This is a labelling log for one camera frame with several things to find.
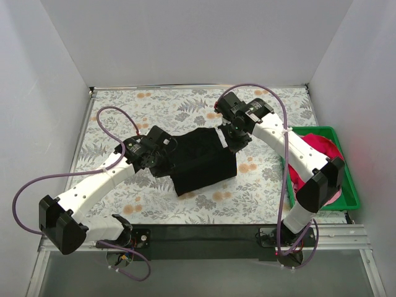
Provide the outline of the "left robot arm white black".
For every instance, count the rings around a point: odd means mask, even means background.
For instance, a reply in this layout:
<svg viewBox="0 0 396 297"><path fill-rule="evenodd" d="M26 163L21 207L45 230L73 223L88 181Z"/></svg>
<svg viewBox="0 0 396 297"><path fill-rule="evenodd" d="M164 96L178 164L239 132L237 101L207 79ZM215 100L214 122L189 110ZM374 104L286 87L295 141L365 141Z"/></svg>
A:
<svg viewBox="0 0 396 297"><path fill-rule="evenodd" d="M139 170L171 166L169 155L177 140L158 126L148 134L130 137L114 148L111 155L81 182L56 198L45 196L39 202L39 224L42 233L68 255L83 243L96 241L126 247L132 239L132 225L119 214L88 218L87 214L118 184Z"/></svg>

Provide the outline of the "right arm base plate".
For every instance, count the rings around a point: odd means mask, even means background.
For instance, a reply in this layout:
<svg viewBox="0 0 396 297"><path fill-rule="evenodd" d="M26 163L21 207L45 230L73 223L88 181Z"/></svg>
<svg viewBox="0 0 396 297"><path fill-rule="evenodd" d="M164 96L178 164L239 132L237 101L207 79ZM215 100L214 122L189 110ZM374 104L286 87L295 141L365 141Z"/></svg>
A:
<svg viewBox="0 0 396 297"><path fill-rule="evenodd" d="M291 248L302 234L303 231L300 231L297 235L294 235L293 233L290 233L289 235L281 235L281 247L285 248L285 250ZM259 231L255 234L255 238L259 246L263 248L277 248L276 228L259 228ZM310 227L292 252L300 252L305 247L314 247L315 242L316 236L313 228Z"/></svg>

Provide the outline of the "black t shirt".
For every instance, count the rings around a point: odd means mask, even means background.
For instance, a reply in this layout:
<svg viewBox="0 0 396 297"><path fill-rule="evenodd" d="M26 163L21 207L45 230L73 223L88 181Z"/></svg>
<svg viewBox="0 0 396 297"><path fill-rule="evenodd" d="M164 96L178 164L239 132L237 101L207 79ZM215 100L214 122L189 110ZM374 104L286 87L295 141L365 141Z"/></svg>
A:
<svg viewBox="0 0 396 297"><path fill-rule="evenodd" d="M201 127L174 139L177 146L168 156L174 165L170 178L178 196L237 175L236 156L221 130Z"/></svg>

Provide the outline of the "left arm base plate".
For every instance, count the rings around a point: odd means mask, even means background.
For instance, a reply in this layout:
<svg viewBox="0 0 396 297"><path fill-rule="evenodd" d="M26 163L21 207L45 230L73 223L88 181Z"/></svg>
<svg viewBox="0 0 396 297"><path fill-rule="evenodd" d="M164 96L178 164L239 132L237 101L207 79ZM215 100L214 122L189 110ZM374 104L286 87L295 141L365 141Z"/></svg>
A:
<svg viewBox="0 0 396 297"><path fill-rule="evenodd" d="M108 244L125 248L147 248L150 246L151 231L147 228L126 229L115 240L104 239Z"/></svg>

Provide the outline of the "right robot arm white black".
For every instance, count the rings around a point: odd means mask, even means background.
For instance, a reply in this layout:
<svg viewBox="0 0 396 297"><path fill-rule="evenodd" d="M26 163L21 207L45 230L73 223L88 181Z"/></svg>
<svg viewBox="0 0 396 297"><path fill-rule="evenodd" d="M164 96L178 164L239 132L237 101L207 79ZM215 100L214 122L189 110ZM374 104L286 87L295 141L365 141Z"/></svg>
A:
<svg viewBox="0 0 396 297"><path fill-rule="evenodd" d="M230 92L216 102L214 110L223 118L221 128L227 141L258 138L274 149L284 159L285 168L294 169L303 181L295 194L296 202L280 227L281 241L294 246L315 214L340 192L345 162L339 156L330 158L311 147L285 127L273 108L260 98L245 103Z"/></svg>

